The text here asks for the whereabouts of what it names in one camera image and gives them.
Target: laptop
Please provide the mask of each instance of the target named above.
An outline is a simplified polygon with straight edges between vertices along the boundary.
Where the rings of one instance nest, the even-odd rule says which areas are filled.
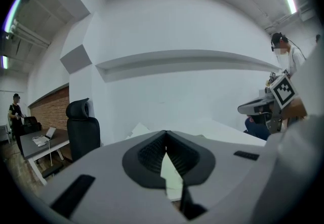
[[[56,128],[50,127],[49,130],[47,131],[47,133],[45,134],[45,136],[40,137],[38,139],[34,139],[34,142],[36,143],[36,145],[49,141],[52,138],[55,130],[56,130]]]

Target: black shirt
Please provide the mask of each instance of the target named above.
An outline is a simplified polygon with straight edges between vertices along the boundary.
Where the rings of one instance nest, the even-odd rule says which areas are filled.
[[[18,113],[18,115],[21,116],[21,110],[20,110],[19,105],[11,104],[9,107],[9,111],[12,112],[12,115],[15,115],[16,113]],[[12,125],[15,125],[15,126],[22,125],[21,118],[19,120],[17,120],[16,118],[14,118],[14,119],[10,118],[10,119],[12,121]]]

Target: black pants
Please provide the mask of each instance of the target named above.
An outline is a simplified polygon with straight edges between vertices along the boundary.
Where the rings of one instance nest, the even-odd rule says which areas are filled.
[[[22,154],[22,147],[21,147],[21,141],[20,141],[20,133],[21,133],[21,126],[12,126],[12,129],[14,131],[15,137],[16,137],[16,141],[17,141],[17,145],[18,148]]]

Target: white device on desk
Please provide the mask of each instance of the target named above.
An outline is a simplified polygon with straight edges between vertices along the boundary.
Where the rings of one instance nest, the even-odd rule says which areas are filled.
[[[45,142],[49,141],[52,138],[55,130],[56,130],[56,128],[50,127],[49,130],[47,131],[47,133],[45,134],[45,136],[39,137],[39,138],[35,137],[37,139],[33,138],[33,141],[39,147],[44,146]]]

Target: wooden floor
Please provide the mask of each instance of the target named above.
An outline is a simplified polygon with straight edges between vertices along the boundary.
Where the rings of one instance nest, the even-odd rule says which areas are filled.
[[[69,144],[60,149],[63,157],[71,159],[71,151]],[[5,141],[0,143],[0,154],[2,160],[5,162],[10,174],[12,175],[15,182],[23,189],[32,191],[36,196],[39,195],[40,189],[44,187],[39,181],[38,177],[32,170],[28,160],[20,154],[17,142],[13,141],[10,144]],[[68,167],[70,163],[67,160],[61,161],[57,152],[52,152],[52,163],[62,162],[64,168]],[[37,167],[41,172],[51,166],[50,155],[42,157],[38,160]]]

